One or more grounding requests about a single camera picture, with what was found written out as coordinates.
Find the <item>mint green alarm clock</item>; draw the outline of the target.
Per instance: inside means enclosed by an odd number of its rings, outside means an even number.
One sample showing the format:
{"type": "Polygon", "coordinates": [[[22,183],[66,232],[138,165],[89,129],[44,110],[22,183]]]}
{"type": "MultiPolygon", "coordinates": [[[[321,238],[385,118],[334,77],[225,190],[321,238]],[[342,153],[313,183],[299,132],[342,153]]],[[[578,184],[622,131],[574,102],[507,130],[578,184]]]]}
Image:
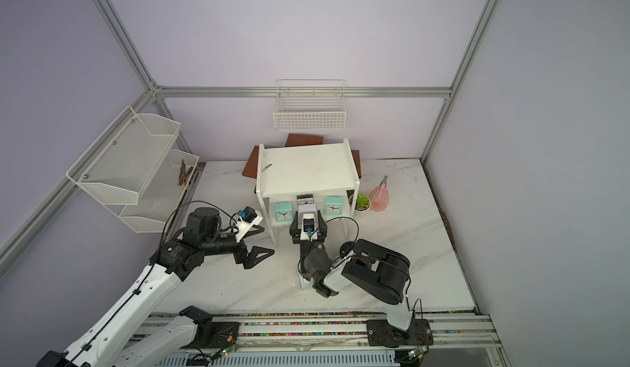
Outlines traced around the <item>mint green alarm clock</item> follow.
{"type": "Polygon", "coordinates": [[[294,219],[293,204],[291,202],[280,202],[274,204],[274,216],[279,224],[289,224],[294,219]]]}
{"type": "Polygon", "coordinates": [[[326,215],[342,214],[344,200],[340,196],[327,196],[324,199],[324,211],[326,215]]]}

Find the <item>clear square alarm clock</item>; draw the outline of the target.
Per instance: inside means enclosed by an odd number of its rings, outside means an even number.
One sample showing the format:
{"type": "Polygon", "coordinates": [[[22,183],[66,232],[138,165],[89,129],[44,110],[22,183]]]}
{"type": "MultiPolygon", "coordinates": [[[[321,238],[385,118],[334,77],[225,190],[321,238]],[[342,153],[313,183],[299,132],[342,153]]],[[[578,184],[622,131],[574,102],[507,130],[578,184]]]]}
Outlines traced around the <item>clear square alarm clock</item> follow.
{"type": "Polygon", "coordinates": [[[301,209],[302,206],[312,206],[315,204],[313,194],[305,194],[297,196],[297,206],[301,209]]]}
{"type": "Polygon", "coordinates": [[[317,207],[314,203],[298,205],[297,212],[298,212],[298,215],[307,214],[307,213],[316,213],[317,207]]]}

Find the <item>white twin-bell alarm clock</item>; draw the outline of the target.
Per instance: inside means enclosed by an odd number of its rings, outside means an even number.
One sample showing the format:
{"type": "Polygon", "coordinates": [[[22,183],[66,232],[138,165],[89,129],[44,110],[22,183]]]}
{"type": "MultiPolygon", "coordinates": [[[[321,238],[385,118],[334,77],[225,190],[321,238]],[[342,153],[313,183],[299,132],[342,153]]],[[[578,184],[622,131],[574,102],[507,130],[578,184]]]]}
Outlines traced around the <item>white twin-bell alarm clock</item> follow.
{"type": "Polygon", "coordinates": [[[306,279],[298,269],[295,270],[296,283],[300,290],[308,290],[313,287],[313,280],[306,279]]]}

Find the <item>black round alarm clock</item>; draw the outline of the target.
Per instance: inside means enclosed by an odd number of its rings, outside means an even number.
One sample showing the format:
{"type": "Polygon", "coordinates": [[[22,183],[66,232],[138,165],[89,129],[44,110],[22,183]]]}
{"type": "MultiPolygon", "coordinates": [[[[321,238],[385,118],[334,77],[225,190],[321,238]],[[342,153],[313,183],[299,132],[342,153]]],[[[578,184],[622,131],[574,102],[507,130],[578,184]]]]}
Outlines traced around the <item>black round alarm clock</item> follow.
{"type": "Polygon", "coordinates": [[[340,257],[344,258],[347,255],[349,255],[350,252],[352,252],[352,250],[354,249],[354,242],[345,242],[341,245],[339,252],[340,252],[340,257]]]}

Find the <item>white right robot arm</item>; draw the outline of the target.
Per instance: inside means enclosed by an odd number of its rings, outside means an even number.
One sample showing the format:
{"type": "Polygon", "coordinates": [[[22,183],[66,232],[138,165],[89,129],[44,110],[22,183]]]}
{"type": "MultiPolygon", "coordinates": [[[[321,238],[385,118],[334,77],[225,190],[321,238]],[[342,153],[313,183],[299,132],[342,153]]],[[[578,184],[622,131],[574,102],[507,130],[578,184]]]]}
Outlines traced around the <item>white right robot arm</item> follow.
{"type": "Polygon", "coordinates": [[[328,298],[353,284],[386,306],[387,324],[395,332],[411,331],[414,309],[408,299],[412,283],[408,258],[357,237],[344,243],[339,256],[332,259],[324,245],[327,221],[320,212],[295,214],[290,235],[300,246],[295,270],[300,288],[312,288],[328,298]]]}

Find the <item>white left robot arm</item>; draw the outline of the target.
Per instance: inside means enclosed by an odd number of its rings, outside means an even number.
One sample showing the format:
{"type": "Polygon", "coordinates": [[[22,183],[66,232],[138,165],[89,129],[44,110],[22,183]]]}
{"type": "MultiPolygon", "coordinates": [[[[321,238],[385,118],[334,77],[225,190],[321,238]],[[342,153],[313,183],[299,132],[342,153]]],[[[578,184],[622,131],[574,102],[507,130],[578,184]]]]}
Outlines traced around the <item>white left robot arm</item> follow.
{"type": "Polygon", "coordinates": [[[274,251],[249,248],[248,236],[264,231],[262,214],[249,206],[236,214],[236,222],[221,226],[218,209],[200,207],[189,214],[185,227],[162,242],[139,278],[114,306],[82,337],[62,352],[49,351],[40,366],[151,366],[182,347],[198,351],[217,347],[221,351],[236,342],[237,323],[215,324],[213,316],[198,307],[180,311],[165,328],[137,342],[126,344],[162,300],[177,289],[205,258],[232,255],[238,265],[250,270],[274,251]]]}

